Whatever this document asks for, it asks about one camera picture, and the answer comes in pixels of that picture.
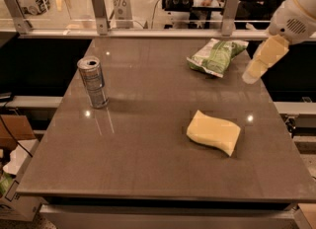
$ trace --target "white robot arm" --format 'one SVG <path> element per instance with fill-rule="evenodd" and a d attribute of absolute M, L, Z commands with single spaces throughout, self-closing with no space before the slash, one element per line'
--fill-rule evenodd
<path fill-rule="evenodd" d="M 253 84 L 282 59 L 290 44 L 307 40 L 316 32 L 315 0 L 285 0 L 267 28 L 269 37 L 259 45 L 247 66 L 243 80 Z"/>

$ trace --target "green plastic bag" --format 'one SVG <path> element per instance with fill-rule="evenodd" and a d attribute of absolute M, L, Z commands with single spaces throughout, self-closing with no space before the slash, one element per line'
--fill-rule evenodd
<path fill-rule="evenodd" d="M 193 70 L 222 78 L 230 61 L 247 46 L 248 43 L 242 40 L 225 41 L 212 38 L 195 55 L 188 57 L 187 61 Z"/>
<path fill-rule="evenodd" d="M 2 196 L 13 183 L 11 176 L 5 172 L 0 177 L 0 196 Z"/>

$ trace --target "yellow sponge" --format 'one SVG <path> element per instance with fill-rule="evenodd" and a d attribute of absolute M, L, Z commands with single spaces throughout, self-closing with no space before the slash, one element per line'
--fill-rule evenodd
<path fill-rule="evenodd" d="M 197 111 L 188 129 L 187 136 L 196 143 L 216 147 L 231 156 L 240 127 L 228 120 L 211 117 Z"/>
<path fill-rule="evenodd" d="M 288 53 L 289 42 L 280 35 L 271 36 L 258 46 L 253 59 L 243 74 L 244 82 L 255 83 Z"/>

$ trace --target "aluminum can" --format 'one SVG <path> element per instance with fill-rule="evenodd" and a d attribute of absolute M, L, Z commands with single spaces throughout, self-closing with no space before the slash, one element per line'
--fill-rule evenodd
<path fill-rule="evenodd" d="M 95 56 L 86 56 L 78 61 L 77 66 L 91 107 L 102 108 L 109 99 L 105 92 L 105 80 L 100 60 Z"/>

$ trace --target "table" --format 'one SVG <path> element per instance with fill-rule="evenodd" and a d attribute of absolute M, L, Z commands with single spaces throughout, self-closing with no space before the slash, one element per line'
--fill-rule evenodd
<path fill-rule="evenodd" d="M 242 81 L 247 52 L 223 78 L 189 68 L 186 57 L 207 42 L 95 38 L 86 55 L 102 60 L 109 104 L 92 109 L 77 72 L 18 192 L 46 198 L 43 209 L 67 204 L 89 214 L 91 206 L 271 213 L 316 202 L 316 185 L 265 86 Z M 187 138 L 197 110 L 241 127 L 231 158 Z"/>

